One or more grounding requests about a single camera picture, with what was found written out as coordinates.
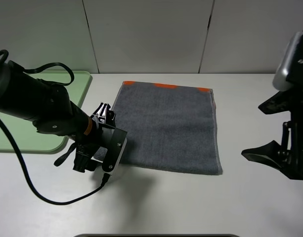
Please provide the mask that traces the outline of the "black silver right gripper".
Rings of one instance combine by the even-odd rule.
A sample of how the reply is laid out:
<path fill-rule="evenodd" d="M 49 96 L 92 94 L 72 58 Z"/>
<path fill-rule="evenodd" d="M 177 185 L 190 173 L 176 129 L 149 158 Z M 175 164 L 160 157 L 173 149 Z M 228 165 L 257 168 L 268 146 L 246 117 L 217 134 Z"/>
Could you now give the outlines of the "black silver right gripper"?
<path fill-rule="evenodd" d="M 291 180 L 303 180 L 303 30 L 289 41 L 277 69 L 273 86 L 279 91 L 258 106 L 264 114 L 288 111 L 281 145 L 276 141 L 245 149 L 241 155 L 251 162 L 274 168 Z"/>

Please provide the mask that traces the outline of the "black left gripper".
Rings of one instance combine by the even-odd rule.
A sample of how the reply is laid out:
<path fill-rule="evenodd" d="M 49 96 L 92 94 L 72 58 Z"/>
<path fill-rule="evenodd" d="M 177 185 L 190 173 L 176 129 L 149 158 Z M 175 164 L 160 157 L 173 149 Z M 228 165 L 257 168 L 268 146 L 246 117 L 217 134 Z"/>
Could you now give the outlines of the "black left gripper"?
<path fill-rule="evenodd" d="M 91 160 L 91 171 L 101 166 L 104 173 L 113 175 L 127 143 L 127 132 L 116 127 L 116 113 L 108 103 L 101 102 L 91 118 L 102 131 L 100 146 L 107 149 L 103 161 Z"/>

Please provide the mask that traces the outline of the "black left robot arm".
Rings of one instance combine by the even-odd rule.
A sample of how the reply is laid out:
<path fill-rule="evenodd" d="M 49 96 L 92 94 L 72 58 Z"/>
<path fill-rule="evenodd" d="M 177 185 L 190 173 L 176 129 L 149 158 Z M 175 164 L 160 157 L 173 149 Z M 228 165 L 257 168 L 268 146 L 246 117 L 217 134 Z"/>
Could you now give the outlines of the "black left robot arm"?
<path fill-rule="evenodd" d="M 52 64 L 27 70 L 0 59 L 0 112 L 32 122 L 38 133 L 74 140 L 75 171 L 94 171 L 99 163 L 92 157 L 99 148 L 106 148 L 102 170 L 112 174 L 122 157 L 127 132 L 116 128 L 116 114 L 109 104 L 100 103 L 88 116 L 70 100 L 66 83 L 30 76 L 48 67 Z"/>

